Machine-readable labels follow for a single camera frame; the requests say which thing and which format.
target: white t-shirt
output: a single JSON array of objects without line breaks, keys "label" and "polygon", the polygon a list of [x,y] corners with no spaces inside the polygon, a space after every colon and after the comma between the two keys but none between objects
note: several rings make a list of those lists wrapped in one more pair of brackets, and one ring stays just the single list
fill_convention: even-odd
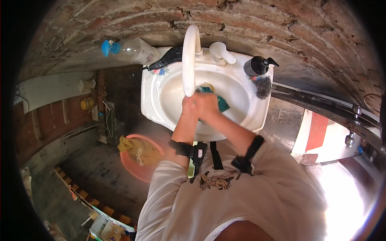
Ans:
[{"label": "white t-shirt", "polygon": [[230,164],[231,155],[221,158],[227,157],[224,170],[206,162],[190,179],[180,165],[161,161],[139,216],[136,241],[209,241],[241,220],[275,241],[324,238],[325,208],[294,158],[265,142],[251,160],[251,176]]}]

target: rag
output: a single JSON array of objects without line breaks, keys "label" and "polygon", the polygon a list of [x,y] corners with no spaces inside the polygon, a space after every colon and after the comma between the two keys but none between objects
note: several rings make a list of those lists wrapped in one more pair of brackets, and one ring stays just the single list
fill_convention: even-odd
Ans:
[{"label": "rag", "polygon": [[[214,87],[211,84],[208,83],[203,83],[197,86],[196,91],[200,91],[202,93],[214,93]],[[230,108],[228,105],[227,101],[222,98],[220,95],[217,94],[217,103],[218,103],[218,109],[221,113],[226,111],[227,109]]]},{"label": "rag", "polygon": [[150,142],[140,138],[119,138],[118,145],[119,152],[127,151],[132,160],[136,160],[140,166],[144,165],[158,165],[162,158],[159,150]]}]

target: yellow container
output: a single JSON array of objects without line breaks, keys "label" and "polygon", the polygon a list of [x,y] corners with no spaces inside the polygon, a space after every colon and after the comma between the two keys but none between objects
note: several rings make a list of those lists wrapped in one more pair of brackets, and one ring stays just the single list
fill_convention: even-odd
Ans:
[{"label": "yellow container", "polygon": [[80,101],[80,108],[82,110],[90,110],[94,107],[95,101],[92,97],[84,98],[82,101]]}]

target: yellow cloth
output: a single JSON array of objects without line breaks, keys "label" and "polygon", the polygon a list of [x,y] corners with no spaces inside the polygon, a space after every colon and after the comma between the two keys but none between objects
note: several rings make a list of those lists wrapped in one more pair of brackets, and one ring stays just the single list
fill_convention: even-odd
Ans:
[{"label": "yellow cloth", "polygon": [[119,138],[119,152],[127,152],[131,159],[137,161],[139,165],[157,165],[161,159],[161,153],[150,142],[140,138]]}]

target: sink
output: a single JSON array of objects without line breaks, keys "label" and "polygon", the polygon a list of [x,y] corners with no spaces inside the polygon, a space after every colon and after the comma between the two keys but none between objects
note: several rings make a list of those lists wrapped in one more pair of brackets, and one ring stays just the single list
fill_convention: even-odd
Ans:
[{"label": "sink", "polygon": [[[161,55],[170,47],[158,48]],[[244,74],[243,65],[252,56],[231,52],[235,64],[217,66],[195,63],[196,85],[211,84],[215,93],[221,95],[230,108],[223,114],[237,124],[257,132],[264,126],[270,96],[264,100],[256,97],[256,86]],[[143,70],[141,88],[141,110],[148,119],[174,131],[182,112],[184,98],[182,63],[170,64],[153,71]],[[218,141],[225,137],[204,122],[199,121],[196,141]]]}]

